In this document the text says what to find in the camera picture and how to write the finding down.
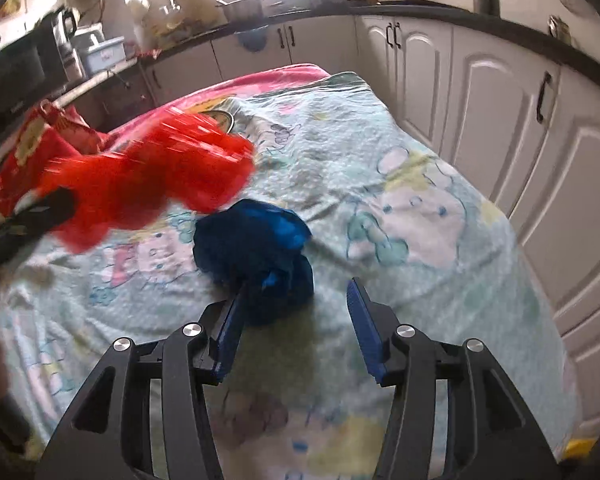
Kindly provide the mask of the blue plastic bag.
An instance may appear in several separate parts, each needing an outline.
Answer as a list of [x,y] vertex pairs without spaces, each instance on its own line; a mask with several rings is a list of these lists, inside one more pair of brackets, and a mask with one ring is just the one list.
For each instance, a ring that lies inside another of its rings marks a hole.
[[246,296],[246,322],[265,326],[303,308],[314,296],[303,248],[312,232],[295,212],[244,198],[196,222],[198,269]]

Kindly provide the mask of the red plastic bag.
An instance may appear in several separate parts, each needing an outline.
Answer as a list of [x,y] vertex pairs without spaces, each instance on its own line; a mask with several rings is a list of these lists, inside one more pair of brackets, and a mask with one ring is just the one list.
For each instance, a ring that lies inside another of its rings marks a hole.
[[211,214],[246,185],[253,156],[243,136],[223,132],[204,114],[170,108],[120,150],[56,160],[36,192],[71,192],[74,213],[56,235],[72,252],[85,252],[111,230],[147,226],[174,200]]

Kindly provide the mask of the yellow rimmed trash bin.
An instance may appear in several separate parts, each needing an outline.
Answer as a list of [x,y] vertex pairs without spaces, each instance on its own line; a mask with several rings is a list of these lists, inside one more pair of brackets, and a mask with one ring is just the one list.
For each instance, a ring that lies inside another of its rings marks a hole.
[[590,455],[595,445],[596,440],[592,438],[572,439],[562,453],[562,460],[584,460]]

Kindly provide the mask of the red floral cushion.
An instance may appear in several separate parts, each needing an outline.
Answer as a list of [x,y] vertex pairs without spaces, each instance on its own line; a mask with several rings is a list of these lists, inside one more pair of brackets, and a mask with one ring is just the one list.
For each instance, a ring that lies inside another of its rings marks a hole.
[[38,185],[52,159],[96,155],[116,139],[92,128],[73,105],[63,108],[49,100],[36,104],[0,170],[0,218],[9,217],[20,198]]

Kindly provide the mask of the hello kitty tablecloth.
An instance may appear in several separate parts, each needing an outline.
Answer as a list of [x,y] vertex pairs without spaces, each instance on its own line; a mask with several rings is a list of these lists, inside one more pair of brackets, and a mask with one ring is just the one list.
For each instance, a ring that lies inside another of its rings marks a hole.
[[[432,339],[482,340],[560,452],[578,418],[564,345],[498,207],[404,132],[366,82],[342,73],[219,108],[256,148],[242,196],[294,211],[314,297],[245,330],[206,392],[229,479],[367,479],[392,393],[367,373],[346,306],[350,278]],[[223,293],[193,256],[196,214],[169,207],[82,254],[43,238],[0,285],[10,391],[37,458],[117,338],[146,342],[196,320]]]

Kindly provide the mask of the black microwave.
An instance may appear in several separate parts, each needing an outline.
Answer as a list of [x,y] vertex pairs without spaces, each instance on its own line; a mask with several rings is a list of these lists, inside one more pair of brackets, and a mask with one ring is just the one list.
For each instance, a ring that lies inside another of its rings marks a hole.
[[0,116],[16,110],[45,80],[38,34],[30,32],[0,51]]

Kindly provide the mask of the blue white storage box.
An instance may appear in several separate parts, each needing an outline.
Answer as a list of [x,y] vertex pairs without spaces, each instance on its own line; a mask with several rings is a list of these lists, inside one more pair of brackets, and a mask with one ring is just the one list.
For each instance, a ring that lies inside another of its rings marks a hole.
[[124,38],[117,37],[94,44],[80,52],[83,67],[88,76],[110,70],[126,59]]

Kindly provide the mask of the round metal plate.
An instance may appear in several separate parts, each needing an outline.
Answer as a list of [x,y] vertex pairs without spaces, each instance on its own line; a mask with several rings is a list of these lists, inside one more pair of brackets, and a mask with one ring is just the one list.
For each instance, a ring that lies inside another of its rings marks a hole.
[[225,110],[203,110],[201,114],[213,119],[225,133],[231,133],[234,129],[235,118]]

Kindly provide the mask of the pink red blanket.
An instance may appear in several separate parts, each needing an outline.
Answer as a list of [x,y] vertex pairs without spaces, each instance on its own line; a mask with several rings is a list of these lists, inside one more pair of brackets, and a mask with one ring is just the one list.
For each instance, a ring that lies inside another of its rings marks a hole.
[[230,96],[248,98],[248,96],[258,96],[262,93],[298,88],[329,76],[329,72],[311,63],[292,64],[240,76],[159,105],[153,110],[148,110],[148,112],[114,128],[110,131],[110,134],[115,138],[128,136],[145,122],[151,122],[155,116],[160,115],[163,110],[170,107],[176,107],[179,110],[193,110],[194,112],[196,110],[210,110],[214,104],[218,104]]

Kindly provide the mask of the white lower cabinets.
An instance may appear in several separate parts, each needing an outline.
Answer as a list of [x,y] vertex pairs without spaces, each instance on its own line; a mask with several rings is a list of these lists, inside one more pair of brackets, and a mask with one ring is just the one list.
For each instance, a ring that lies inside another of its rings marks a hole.
[[396,122],[509,218],[576,371],[581,436],[600,433],[600,87],[572,68],[469,28],[324,16],[234,35],[144,67],[159,104],[287,63],[354,70]]

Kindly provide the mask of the blue hanging cloth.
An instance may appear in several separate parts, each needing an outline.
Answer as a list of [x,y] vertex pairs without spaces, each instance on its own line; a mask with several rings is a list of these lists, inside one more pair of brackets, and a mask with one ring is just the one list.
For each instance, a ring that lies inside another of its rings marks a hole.
[[238,44],[250,53],[262,52],[268,44],[268,25],[235,32]]

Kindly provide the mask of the steel cooking pot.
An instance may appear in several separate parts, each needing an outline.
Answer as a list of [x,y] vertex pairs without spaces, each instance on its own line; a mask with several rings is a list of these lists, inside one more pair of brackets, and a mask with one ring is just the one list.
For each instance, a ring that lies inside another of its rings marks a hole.
[[263,0],[215,0],[228,24],[253,23],[264,18]]

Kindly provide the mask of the black countertop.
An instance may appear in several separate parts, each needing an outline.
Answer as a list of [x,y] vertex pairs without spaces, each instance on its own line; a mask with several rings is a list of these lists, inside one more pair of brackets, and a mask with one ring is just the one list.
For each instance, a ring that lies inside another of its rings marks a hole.
[[414,4],[394,4],[393,6],[349,6],[344,3],[328,4],[316,9],[292,11],[282,14],[265,16],[259,21],[226,24],[195,36],[191,36],[176,46],[163,50],[158,55],[146,54],[138,59],[141,66],[149,67],[164,61],[173,55],[179,54],[189,48],[197,47],[204,42],[232,36],[245,30],[257,29],[263,26],[285,24],[305,18],[324,18],[324,16],[390,16],[390,18],[414,18],[415,20],[429,20],[449,23],[464,28],[483,32],[516,44],[536,54],[545,56],[549,60],[565,65],[582,74],[600,87],[600,63],[583,51],[570,47],[568,44],[539,32],[536,29],[502,20],[495,16],[472,13],[455,6],[414,6]]

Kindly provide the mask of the dark metal cup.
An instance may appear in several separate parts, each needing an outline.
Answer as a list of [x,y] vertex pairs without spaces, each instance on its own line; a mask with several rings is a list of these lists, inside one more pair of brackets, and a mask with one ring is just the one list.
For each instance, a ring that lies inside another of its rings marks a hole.
[[474,12],[481,15],[501,16],[501,0],[472,0]]

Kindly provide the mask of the steel teapot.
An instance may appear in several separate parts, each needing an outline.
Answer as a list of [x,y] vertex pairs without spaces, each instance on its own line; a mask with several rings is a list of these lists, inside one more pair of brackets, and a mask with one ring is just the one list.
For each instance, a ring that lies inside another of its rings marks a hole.
[[561,41],[563,44],[572,45],[572,37],[569,25],[558,15],[550,15],[547,20],[547,30],[551,37]]

